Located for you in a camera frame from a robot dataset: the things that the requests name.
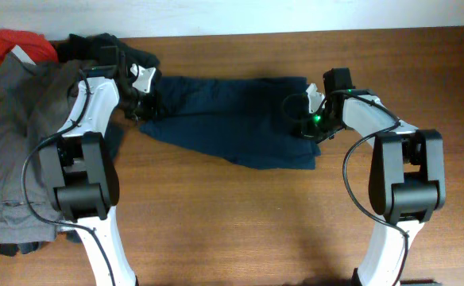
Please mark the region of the navy blue shorts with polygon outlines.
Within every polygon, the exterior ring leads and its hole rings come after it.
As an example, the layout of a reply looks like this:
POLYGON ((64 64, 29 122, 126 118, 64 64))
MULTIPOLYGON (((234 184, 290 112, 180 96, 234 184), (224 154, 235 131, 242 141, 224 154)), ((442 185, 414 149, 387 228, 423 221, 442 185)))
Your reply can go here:
POLYGON ((290 117, 307 111, 296 99, 308 87, 300 76, 260 79, 163 78, 162 118, 141 125, 158 141, 256 169, 315 168, 317 144, 293 136, 290 117))

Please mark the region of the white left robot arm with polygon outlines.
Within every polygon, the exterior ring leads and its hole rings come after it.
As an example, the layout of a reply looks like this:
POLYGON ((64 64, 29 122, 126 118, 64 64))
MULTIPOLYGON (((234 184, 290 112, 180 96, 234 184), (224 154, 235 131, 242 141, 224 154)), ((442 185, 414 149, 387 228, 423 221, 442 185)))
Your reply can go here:
POLYGON ((45 222, 78 234, 96 284, 136 285, 118 230, 119 180, 104 137, 116 109, 135 122, 160 117, 161 96, 155 85, 161 73, 129 64, 118 47, 104 46, 98 66, 80 76, 65 123, 34 150, 49 201, 62 214, 60 221, 45 222))

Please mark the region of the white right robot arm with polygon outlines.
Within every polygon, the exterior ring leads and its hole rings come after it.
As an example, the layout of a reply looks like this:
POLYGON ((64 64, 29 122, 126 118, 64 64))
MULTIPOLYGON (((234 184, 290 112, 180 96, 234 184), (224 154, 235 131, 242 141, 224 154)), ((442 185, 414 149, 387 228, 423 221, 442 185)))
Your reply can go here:
POLYGON ((350 284, 400 285, 416 235, 446 200, 443 137, 400 119, 369 89, 356 88, 349 68, 323 74, 324 90, 313 83, 302 93, 306 111, 296 119, 297 136, 320 143, 350 129, 360 135, 342 162, 342 178, 353 204, 374 222, 369 247, 350 284), (353 152, 372 149, 366 210, 348 176, 353 152))

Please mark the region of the dark green black garment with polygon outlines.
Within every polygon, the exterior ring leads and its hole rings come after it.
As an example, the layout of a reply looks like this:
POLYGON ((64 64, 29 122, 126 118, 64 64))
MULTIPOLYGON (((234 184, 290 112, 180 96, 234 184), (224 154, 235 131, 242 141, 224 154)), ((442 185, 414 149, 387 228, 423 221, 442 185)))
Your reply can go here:
POLYGON ((161 116, 161 98, 130 85, 133 65, 156 68, 155 55, 131 48, 116 36, 75 34, 58 45, 41 34, 0 29, 0 255, 14 257, 52 242, 58 229, 36 220, 21 194, 21 167, 43 137, 55 133, 73 107, 79 70, 118 65, 125 116, 161 116))

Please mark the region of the grey trousers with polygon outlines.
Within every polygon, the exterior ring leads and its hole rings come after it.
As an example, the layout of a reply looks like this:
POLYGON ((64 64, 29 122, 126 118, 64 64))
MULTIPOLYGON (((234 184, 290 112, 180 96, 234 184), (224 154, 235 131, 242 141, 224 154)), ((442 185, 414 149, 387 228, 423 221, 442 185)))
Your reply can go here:
POLYGON ((75 83, 93 60, 22 63, 8 54, 0 65, 0 244, 52 242, 61 214, 48 200, 38 155, 30 158, 26 187, 22 166, 39 141, 66 121, 78 92, 75 83), (32 207, 49 223, 37 220, 32 207))

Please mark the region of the red garment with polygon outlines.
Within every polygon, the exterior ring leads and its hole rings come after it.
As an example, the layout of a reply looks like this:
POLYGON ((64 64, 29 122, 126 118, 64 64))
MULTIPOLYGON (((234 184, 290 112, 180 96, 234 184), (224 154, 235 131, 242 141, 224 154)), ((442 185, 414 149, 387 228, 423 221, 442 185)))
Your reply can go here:
POLYGON ((16 46, 21 48, 35 63, 46 61, 57 63, 59 61, 56 49, 43 34, 0 29, 0 62, 16 46))

